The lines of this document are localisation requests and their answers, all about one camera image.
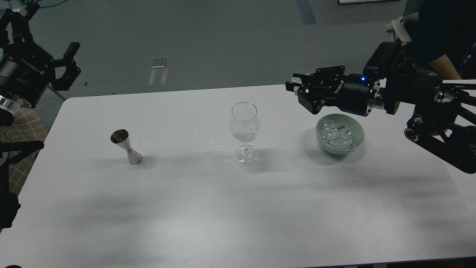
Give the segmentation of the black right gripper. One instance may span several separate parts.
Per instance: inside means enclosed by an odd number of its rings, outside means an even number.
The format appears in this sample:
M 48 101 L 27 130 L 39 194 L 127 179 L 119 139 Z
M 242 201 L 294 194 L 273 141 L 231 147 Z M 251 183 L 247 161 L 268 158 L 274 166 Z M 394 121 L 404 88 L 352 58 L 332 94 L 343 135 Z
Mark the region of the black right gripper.
M 286 82 L 285 87 L 311 114 L 318 114 L 323 107 L 330 106 L 367 117 L 374 81 L 361 74 L 344 73 L 345 66 L 317 68 L 310 74 L 294 73 L 292 82 Z

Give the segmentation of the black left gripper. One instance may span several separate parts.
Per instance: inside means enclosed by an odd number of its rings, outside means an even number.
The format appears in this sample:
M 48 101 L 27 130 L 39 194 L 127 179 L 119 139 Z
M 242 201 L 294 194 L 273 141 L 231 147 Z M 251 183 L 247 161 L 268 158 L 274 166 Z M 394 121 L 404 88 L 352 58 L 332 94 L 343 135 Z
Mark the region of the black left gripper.
M 1 9 L 0 12 L 1 96 L 20 99 L 20 105 L 25 108 L 36 107 L 47 85 L 54 90 L 69 90 L 81 73 L 74 60 L 79 42 L 71 42 L 61 59 L 54 59 L 34 42 L 29 21 L 39 9 L 39 3 L 29 3 L 22 10 Z M 12 28 L 13 44 L 8 25 Z M 59 67 L 65 67 L 65 71 L 56 78 L 55 70 Z

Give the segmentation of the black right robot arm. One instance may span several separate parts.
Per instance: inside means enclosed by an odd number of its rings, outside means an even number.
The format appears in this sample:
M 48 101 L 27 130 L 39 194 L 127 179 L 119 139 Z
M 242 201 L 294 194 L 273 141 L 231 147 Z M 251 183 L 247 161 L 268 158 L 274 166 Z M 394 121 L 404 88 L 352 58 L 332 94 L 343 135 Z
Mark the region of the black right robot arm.
M 344 72 L 345 66 L 333 66 L 295 73 L 285 87 L 312 114 L 333 106 L 367 117 L 373 108 L 395 114 L 402 102 L 414 105 L 406 138 L 460 171 L 475 173 L 475 114 L 464 108 L 475 105 L 469 94 L 474 80 L 416 74 L 406 46 L 397 42 L 379 44 L 362 74 Z

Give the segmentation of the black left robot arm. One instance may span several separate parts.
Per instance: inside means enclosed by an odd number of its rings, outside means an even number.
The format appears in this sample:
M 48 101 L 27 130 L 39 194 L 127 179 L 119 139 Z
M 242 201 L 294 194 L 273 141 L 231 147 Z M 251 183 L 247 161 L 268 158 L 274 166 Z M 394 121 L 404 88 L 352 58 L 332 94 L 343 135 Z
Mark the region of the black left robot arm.
M 35 108 L 46 88 L 57 95 L 69 90 L 81 73 L 74 59 L 80 43 L 72 42 L 62 58 L 54 59 L 30 32 L 29 21 L 41 8 L 39 1 L 20 3 L 22 10 L 1 10 L 1 127 L 12 126 L 20 108 Z M 12 227 L 21 207 L 10 190 L 10 166 L 43 147 L 39 140 L 1 142 L 1 229 Z

